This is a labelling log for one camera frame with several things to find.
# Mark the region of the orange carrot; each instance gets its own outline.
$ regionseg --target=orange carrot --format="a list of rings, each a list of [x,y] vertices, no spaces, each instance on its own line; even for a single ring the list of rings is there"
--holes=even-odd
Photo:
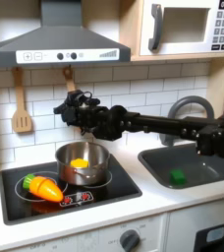
[[[23,188],[33,195],[51,202],[62,202],[63,193],[49,178],[28,174],[24,180]]]

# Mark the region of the white countertop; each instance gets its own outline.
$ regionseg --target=white countertop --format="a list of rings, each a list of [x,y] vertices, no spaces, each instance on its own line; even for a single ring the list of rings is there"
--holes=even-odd
[[[127,147],[109,151],[137,183],[141,197],[16,225],[3,223],[0,201],[0,250],[224,198],[224,181],[171,190],[160,185],[142,166],[138,160],[140,149]]]

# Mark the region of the black stovetop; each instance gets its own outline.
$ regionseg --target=black stovetop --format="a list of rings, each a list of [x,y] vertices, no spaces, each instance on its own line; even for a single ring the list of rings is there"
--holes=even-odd
[[[64,202],[43,201],[23,189],[29,173],[49,177],[64,192]],[[73,211],[123,201],[141,195],[141,191],[116,159],[111,156],[107,181],[94,186],[75,186],[59,179],[57,163],[39,164],[0,172],[0,192],[5,224],[35,221]]]

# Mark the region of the microwave door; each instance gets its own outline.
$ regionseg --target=microwave door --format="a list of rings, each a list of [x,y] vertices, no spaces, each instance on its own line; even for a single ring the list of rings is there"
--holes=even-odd
[[[140,55],[211,52],[215,33],[224,36],[224,29],[216,27],[223,23],[218,20],[219,1],[190,1],[188,6],[183,1],[183,7],[175,2],[144,1]]]

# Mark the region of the sink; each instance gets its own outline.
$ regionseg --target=sink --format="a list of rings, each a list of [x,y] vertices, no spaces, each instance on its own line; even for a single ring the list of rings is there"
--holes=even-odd
[[[195,144],[143,151],[139,160],[160,184],[172,189],[224,180],[224,159],[199,156]],[[171,172],[178,169],[186,177],[186,182],[181,185],[171,181]]]

